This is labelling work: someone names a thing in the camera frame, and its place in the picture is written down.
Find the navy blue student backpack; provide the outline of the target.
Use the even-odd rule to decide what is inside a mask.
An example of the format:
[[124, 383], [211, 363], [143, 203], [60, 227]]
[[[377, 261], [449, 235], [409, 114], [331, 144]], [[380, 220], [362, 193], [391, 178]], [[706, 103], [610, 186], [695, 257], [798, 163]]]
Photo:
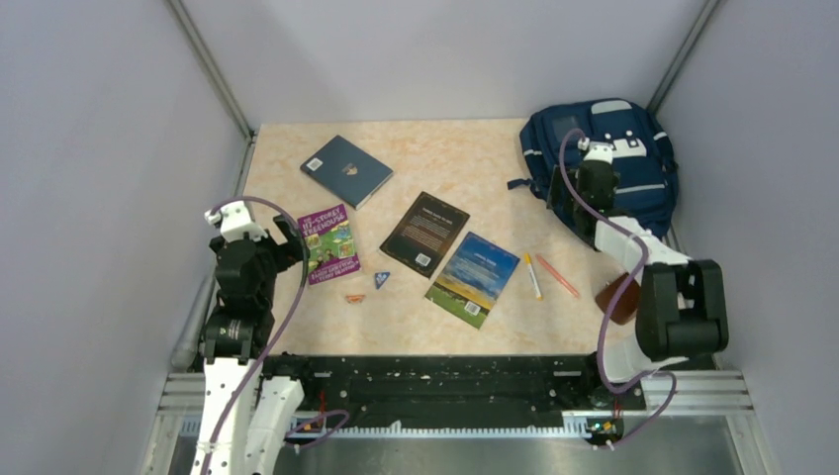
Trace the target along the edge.
[[519, 133], [525, 186], [579, 238], [592, 241], [596, 220], [629, 216], [657, 238], [670, 230], [679, 196], [678, 164], [668, 134], [643, 107], [619, 98], [553, 105]]

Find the purple treehouse children's book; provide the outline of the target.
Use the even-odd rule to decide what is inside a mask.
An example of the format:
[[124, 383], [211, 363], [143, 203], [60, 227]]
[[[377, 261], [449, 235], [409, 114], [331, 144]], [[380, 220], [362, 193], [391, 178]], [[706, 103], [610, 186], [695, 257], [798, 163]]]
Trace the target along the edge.
[[309, 251], [309, 285], [343, 278], [361, 270], [349, 215], [343, 204], [303, 216], [297, 223]]

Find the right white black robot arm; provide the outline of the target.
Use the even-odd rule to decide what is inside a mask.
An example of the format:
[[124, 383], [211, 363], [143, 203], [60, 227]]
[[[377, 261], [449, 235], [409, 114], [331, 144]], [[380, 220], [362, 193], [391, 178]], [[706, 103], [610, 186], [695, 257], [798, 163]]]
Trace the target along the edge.
[[725, 349], [730, 340], [723, 273], [712, 259], [693, 259], [665, 245], [625, 214], [599, 211], [616, 175], [602, 160], [583, 161], [576, 175], [557, 165], [577, 231], [594, 249], [622, 264], [626, 275], [606, 302], [606, 331], [622, 295], [637, 286], [634, 333], [616, 343], [599, 335], [596, 370], [580, 381], [583, 400], [605, 408], [639, 379], [667, 365]]

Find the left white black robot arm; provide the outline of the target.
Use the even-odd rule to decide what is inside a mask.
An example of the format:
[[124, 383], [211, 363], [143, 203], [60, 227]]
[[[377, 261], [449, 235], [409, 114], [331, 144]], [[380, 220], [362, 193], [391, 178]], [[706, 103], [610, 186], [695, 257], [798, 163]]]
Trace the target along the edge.
[[283, 243], [244, 207], [208, 211], [205, 219], [220, 232], [210, 242], [218, 289], [202, 330], [204, 404], [191, 471], [235, 474], [244, 467], [250, 409], [275, 324], [276, 278], [309, 255], [285, 216], [273, 219]]

